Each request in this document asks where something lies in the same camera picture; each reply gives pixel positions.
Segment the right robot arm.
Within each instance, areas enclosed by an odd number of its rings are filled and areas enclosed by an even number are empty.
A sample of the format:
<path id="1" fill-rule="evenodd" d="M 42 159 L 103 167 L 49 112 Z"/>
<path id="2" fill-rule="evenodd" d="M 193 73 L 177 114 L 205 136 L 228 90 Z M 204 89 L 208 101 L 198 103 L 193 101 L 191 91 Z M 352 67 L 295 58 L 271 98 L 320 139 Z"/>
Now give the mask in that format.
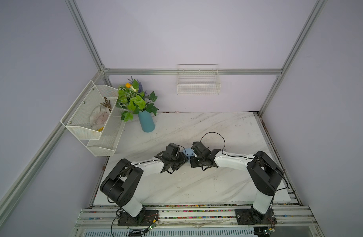
<path id="1" fill-rule="evenodd" d="M 194 152 L 190 158 L 193 168 L 224 167 L 248 172 L 257 188 L 251 210 L 259 215 L 267 214 L 284 172 L 265 152 L 258 151 L 251 157 L 231 155 L 220 149 L 211 151 L 202 142 L 193 142 L 191 149 Z"/>

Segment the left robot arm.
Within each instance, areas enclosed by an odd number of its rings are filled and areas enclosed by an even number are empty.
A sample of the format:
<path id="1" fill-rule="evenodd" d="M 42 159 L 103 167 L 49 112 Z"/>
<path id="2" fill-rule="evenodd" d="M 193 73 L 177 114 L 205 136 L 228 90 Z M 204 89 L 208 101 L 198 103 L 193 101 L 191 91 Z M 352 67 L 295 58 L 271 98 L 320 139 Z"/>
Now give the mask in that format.
<path id="1" fill-rule="evenodd" d="M 109 203 L 118 205 L 129 216 L 143 216 L 145 207 L 135 197 L 141 179 L 164 172 L 172 174 L 188 161 L 187 150 L 175 143 L 149 160 L 133 163 L 121 159 L 100 185 L 100 191 Z"/>

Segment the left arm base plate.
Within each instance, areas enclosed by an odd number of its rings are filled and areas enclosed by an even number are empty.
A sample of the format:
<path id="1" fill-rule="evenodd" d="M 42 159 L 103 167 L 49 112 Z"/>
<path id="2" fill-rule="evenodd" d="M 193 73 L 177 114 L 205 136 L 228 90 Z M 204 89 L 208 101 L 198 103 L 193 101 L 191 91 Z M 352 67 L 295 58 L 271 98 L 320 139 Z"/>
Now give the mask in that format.
<path id="1" fill-rule="evenodd" d="M 118 214 L 117 226 L 150 226 L 159 218 L 158 210 L 142 210 L 138 216 L 133 217 L 125 211 Z"/>

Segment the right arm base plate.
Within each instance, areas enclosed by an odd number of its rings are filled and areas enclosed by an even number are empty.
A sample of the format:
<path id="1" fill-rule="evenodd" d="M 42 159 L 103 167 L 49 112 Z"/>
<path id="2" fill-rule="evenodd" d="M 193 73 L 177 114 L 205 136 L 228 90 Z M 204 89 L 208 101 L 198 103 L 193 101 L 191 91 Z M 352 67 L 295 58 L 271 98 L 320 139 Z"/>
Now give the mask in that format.
<path id="1" fill-rule="evenodd" d="M 273 209 L 262 214 L 255 209 L 236 209 L 235 216 L 239 225 L 276 225 L 277 221 Z"/>

